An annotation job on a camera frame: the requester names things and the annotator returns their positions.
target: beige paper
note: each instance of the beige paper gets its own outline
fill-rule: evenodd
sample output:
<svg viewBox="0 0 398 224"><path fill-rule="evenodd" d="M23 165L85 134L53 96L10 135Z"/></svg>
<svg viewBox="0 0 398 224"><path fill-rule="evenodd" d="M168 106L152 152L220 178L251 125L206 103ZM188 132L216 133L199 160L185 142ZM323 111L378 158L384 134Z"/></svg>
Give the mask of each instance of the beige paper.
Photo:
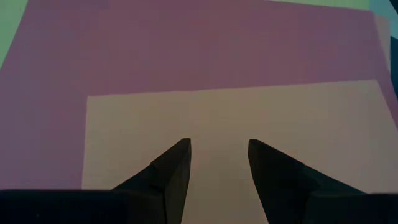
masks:
<svg viewBox="0 0 398 224"><path fill-rule="evenodd" d="M251 138L366 192L398 190L398 132L376 81L89 97L83 188L118 185L184 137L185 224L266 223Z"/></svg>

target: green paper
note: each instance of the green paper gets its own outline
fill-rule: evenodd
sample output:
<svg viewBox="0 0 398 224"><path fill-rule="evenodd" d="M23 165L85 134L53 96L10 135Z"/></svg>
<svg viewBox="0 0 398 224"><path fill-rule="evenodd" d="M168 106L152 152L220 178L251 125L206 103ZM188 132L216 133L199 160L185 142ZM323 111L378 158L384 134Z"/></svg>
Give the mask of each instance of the green paper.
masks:
<svg viewBox="0 0 398 224"><path fill-rule="evenodd" d="M369 10L369 0L273 0L273 1Z"/></svg>
<svg viewBox="0 0 398 224"><path fill-rule="evenodd" d="M0 0L0 69L11 46L28 0Z"/></svg>

